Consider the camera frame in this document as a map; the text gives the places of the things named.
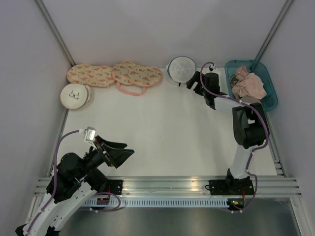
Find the white mesh laundry bag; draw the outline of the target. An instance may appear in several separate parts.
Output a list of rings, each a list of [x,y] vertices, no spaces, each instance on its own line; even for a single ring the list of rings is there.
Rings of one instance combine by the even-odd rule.
[[[170,83],[178,87],[188,82],[197,69],[195,61],[187,56],[173,58],[165,68]]]

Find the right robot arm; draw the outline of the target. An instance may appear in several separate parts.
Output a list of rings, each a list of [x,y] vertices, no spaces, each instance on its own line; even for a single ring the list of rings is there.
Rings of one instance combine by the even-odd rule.
[[[228,193],[236,194],[243,186],[252,184],[249,165],[253,153],[268,145],[269,128],[264,109],[260,102],[243,102],[221,92],[217,73],[196,71],[186,83],[187,88],[191,89],[194,83],[197,85],[193,91],[204,97],[206,105],[232,115],[233,135],[238,145],[232,166],[227,170],[224,187]]]

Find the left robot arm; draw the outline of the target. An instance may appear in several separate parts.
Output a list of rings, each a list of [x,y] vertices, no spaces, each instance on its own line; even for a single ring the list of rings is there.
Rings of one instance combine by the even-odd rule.
[[[104,195],[102,205],[109,204],[111,196],[118,200],[122,184],[111,184],[98,167],[106,164],[119,168],[133,154],[134,150],[128,149],[125,143],[110,142],[100,136],[94,138],[83,157],[66,153],[54,167],[39,208],[28,223],[17,227],[16,235],[57,236],[90,197]]]

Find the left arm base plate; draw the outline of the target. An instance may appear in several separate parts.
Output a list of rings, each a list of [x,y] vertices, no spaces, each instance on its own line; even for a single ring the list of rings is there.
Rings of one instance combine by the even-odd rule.
[[[102,194],[109,192],[120,196],[122,195],[123,183],[124,181],[122,179],[109,179],[97,192]]]

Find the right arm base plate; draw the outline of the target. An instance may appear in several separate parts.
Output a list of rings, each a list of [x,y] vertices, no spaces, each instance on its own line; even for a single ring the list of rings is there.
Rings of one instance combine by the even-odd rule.
[[[250,179],[228,181],[223,179],[209,180],[205,189],[211,196],[243,196],[253,195],[254,187]]]

